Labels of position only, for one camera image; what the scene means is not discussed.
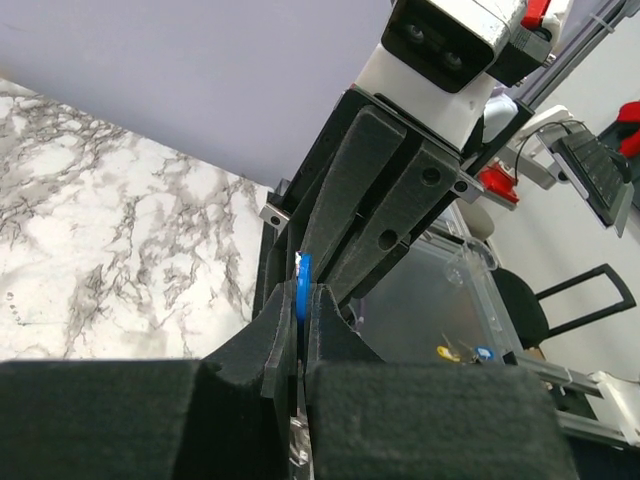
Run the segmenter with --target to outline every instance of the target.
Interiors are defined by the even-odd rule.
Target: blue object
[[[311,294],[311,255],[296,253],[296,271],[298,275],[296,290],[296,319],[298,320],[298,357],[303,358],[304,322],[307,320],[307,307]]]
[[[493,360],[495,358],[495,355],[490,348],[476,347],[474,350],[476,355],[478,355],[482,360]]]

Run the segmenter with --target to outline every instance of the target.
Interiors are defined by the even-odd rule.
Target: black handle
[[[597,269],[601,269],[602,273],[609,277],[611,283],[613,283],[616,289],[618,289],[618,292],[620,292],[622,301],[616,304],[616,306],[620,307],[620,310],[618,311],[621,312],[623,310],[628,310],[636,306],[636,299],[633,297],[631,290],[629,290],[627,284],[624,283],[624,280],[620,278],[620,275],[618,275],[618,273],[613,268],[611,268],[611,265],[605,263],[604,265],[596,267],[596,270]]]
[[[636,300],[635,298],[633,298],[633,294],[629,290],[629,287],[627,287],[626,283],[624,283],[624,281],[620,278],[620,276],[616,273],[616,271],[613,268],[611,268],[611,265],[607,263],[605,263],[604,265],[600,265],[599,267],[596,267],[592,270],[589,270],[588,272],[583,273],[582,275],[578,275],[577,277],[572,278],[571,280],[567,280],[566,282],[556,285],[555,287],[551,287],[548,290],[545,290],[544,292],[541,292],[538,295],[536,295],[536,298],[538,300],[542,300],[558,292],[571,288],[574,285],[585,282],[591,278],[595,278],[600,275],[606,275],[607,278],[611,281],[611,283],[613,283],[613,285],[616,287],[616,289],[620,293],[620,296],[622,297],[622,301],[615,303],[609,307],[603,308],[602,310],[598,310],[597,312],[590,313],[589,315],[585,315],[584,317],[580,317],[576,320],[565,323],[564,325],[560,325],[559,327],[552,328],[549,331],[548,338],[555,337],[556,335],[560,335],[562,333],[568,332],[569,330],[574,330],[584,325],[588,325],[590,323],[593,323],[597,320],[601,320],[615,313],[624,312],[625,310],[629,310],[630,308],[633,308],[636,306]]]

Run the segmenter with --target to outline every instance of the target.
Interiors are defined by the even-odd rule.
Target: marble surface
[[[0,359],[201,357],[251,319],[267,188],[0,81]]]

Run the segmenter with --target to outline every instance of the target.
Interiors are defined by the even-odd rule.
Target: black chair
[[[599,275],[606,275],[609,278],[620,292],[622,301],[550,329],[540,301]],[[608,264],[600,265],[537,295],[524,280],[508,270],[498,268],[493,272],[493,278],[524,348],[538,347],[547,338],[555,337],[636,306],[636,301],[629,288]]]

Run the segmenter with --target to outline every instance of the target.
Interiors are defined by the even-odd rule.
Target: screw hole
[[[406,25],[404,29],[410,42],[418,45],[424,42],[424,33],[416,25]]]
[[[393,230],[385,230],[378,239],[378,246],[385,252],[391,250],[398,243],[398,234]]]
[[[456,182],[454,188],[456,189],[456,192],[464,193],[469,190],[469,185],[464,182]]]
[[[440,182],[440,171],[437,168],[427,168],[422,172],[422,183],[428,187],[433,187]]]
[[[442,59],[444,60],[445,66],[454,72],[462,68],[462,59],[453,52],[446,52],[442,56]]]

